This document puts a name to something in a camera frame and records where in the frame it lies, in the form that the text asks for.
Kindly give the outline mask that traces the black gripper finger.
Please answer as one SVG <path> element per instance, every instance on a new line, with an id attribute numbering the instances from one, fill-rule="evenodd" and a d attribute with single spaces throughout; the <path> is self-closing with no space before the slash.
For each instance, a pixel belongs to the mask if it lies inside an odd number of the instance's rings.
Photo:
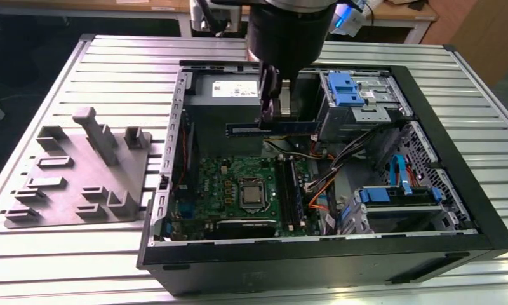
<path id="1" fill-rule="evenodd" d="M 293 98 L 293 83 L 289 79 L 284 79 L 281 82 L 280 118 L 283 121 L 299 120 L 299 107 Z"/>
<path id="2" fill-rule="evenodd" d="M 260 63 L 259 74 L 260 122 L 261 129 L 271 129 L 280 115 L 280 72 L 268 63 Z"/>

